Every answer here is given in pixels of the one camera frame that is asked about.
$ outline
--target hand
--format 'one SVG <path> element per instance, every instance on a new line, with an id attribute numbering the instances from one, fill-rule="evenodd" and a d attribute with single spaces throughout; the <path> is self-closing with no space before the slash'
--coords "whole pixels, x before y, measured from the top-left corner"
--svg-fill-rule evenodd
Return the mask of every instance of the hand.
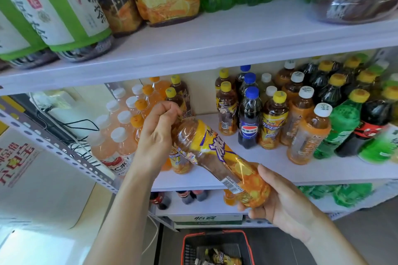
<path id="1" fill-rule="evenodd" d="M 249 217 L 265 218 L 284 232 L 307 243 L 315 223 L 329 218 L 286 178 L 263 165 L 258 166 L 258 173 L 273 187 L 273 191 L 264 205 L 249 211 Z M 243 211 L 245 206 L 240 203 L 238 208 Z"/>
<path id="2" fill-rule="evenodd" d="M 181 109 L 174 102 L 165 101 L 156 104 L 144 122 L 140 141 L 131 168 L 150 174 L 154 180 L 172 149 L 171 129 Z"/>

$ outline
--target blue bottle cap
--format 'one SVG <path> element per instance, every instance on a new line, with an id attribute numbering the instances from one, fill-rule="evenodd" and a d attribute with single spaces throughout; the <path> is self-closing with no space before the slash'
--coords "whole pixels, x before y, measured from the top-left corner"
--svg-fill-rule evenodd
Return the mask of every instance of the blue bottle cap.
<path id="1" fill-rule="evenodd" d="M 256 75 L 252 72 L 248 72 L 245 74 L 245 83 L 253 84 L 256 81 Z"/>
<path id="2" fill-rule="evenodd" d="M 247 72 L 247 71 L 250 70 L 250 65 L 242 65 L 240 67 L 240 70 L 243 71 L 243 72 Z"/>
<path id="3" fill-rule="evenodd" d="M 250 86 L 246 90 L 245 97 L 254 100 L 258 97 L 258 94 L 259 94 L 258 88 L 255 86 Z"/>

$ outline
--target barcode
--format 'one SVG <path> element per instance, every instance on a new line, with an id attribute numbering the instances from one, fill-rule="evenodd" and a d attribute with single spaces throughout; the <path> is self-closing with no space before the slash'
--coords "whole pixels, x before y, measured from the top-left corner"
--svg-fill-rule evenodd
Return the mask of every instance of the barcode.
<path id="1" fill-rule="evenodd" d="M 243 192 L 243 190 L 240 188 L 240 186 L 238 186 L 238 184 L 235 181 L 233 181 L 230 177 L 224 178 L 221 182 L 233 194 L 239 194 L 239 193 Z"/>
<path id="2" fill-rule="evenodd" d="M 226 123 L 226 122 L 221 122 L 221 127 L 223 129 L 229 129 L 228 123 Z"/>

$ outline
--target right hand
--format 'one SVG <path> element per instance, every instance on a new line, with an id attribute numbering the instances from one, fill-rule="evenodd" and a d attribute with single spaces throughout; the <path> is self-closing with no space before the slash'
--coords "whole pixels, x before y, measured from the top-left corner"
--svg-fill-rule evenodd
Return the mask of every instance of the right hand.
<path id="1" fill-rule="evenodd" d="M 258 166 L 258 173 L 273 187 L 273 191 L 266 203 L 249 211 L 249 217 L 265 218 L 284 232 L 307 243 L 316 223 L 328 221 L 329 218 L 286 178 L 263 165 Z M 245 206 L 240 203 L 238 209 L 243 211 Z"/>

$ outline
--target white bottle cap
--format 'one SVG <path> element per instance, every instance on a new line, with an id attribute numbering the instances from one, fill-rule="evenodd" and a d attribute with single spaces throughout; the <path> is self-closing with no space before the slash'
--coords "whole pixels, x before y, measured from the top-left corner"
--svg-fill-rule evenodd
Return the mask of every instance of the white bottle cap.
<path id="1" fill-rule="evenodd" d="M 137 96 L 131 96 L 126 100 L 126 105 L 127 107 L 129 107 L 130 109 L 134 109 L 135 105 L 134 103 L 138 101 L 138 97 Z"/>
<path id="2" fill-rule="evenodd" d="M 266 95 L 267 96 L 273 96 L 275 92 L 278 91 L 278 88 L 276 88 L 275 86 L 268 86 L 266 89 Z"/>
<path id="3" fill-rule="evenodd" d="M 117 100 L 112 100 L 110 102 L 107 102 L 106 104 L 106 109 L 108 109 L 109 112 L 115 112 L 119 110 L 120 106 Z"/>
<path id="4" fill-rule="evenodd" d="M 388 66 L 390 65 L 390 63 L 388 63 L 388 61 L 386 61 L 386 60 L 377 60 L 376 65 L 378 65 L 381 68 L 383 68 L 384 70 L 386 70 L 388 68 Z"/>
<path id="5" fill-rule="evenodd" d="M 271 82 L 271 79 L 272 79 L 272 76 L 271 76 L 271 74 L 270 73 L 263 73 L 262 75 L 261 75 L 261 81 L 263 82 L 263 83 L 268 83 L 268 82 Z"/>
<path id="6" fill-rule="evenodd" d="M 138 96 L 138 95 L 142 94 L 142 87 L 143 87 L 142 84 L 137 84 L 137 85 L 134 85 L 131 88 L 131 90 L 136 96 Z"/>
<path id="7" fill-rule="evenodd" d="M 128 110 L 122 111 L 117 115 L 117 120 L 121 124 L 128 124 L 130 122 L 130 119 L 131 119 L 131 112 Z"/>
<path id="8" fill-rule="evenodd" d="M 87 136 L 86 141 L 91 147 L 96 147 L 105 142 L 105 137 L 103 137 L 100 132 L 91 132 Z"/>
<path id="9" fill-rule="evenodd" d="M 285 61 L 285 68 L 286 69 L 294 69 L 296 67 L 296 61 L 295 60 L 287 60 Z"/>
<path id="10" fill-rule="evenodd" d="M 97 117 L 95 123 L 100 129 L 108 127 L 111 124 L 111 119 L 109 118 L 109 114 L 104 114 L 103 116 Z"/>
<path id="11" fill-rule="evenodd" d="M 124 90 L 124 88 L 117 88 L 113 91 L 113 96 L 117 99 L 124 97 L 125 94 L 126 94 L 126 91 Z"/>
<path id="12" fill-rule="evenodd" d="M 314 95 L 314 89 L 311 86 L 303 86 L 300 88 L 298 95 L 303 99 L 311 99 Z"/>
<path id="13" fill-rule="evenodd" d="M 314 113 L 320 117 L 328 117 L 332 110 L 333 107 L 328 103 L 319 103 L 315 106 Z"/>
<path id="14" fill-rule="evenodd" d="M 292 80 L 292 82 L 294 83 L 301 83 L 302 80 L 304 80 L 304 73 L 300 72 L 300 71 L 296 71 L 292 74 L 292 76 L 290 77 L 290 79 Z"/>
<path id="15" fill-rule="evenodd" d="M 114 142 L 124 142 L 127 139 L 126 129 L 123 127 L 118 127 L 111 133 L 111 138 Z"/>
<path id="16" fill-rule="evenodd" d="M 391 81 L 398 81 L 398 73 L 392 73 L 388 79 Z"/>

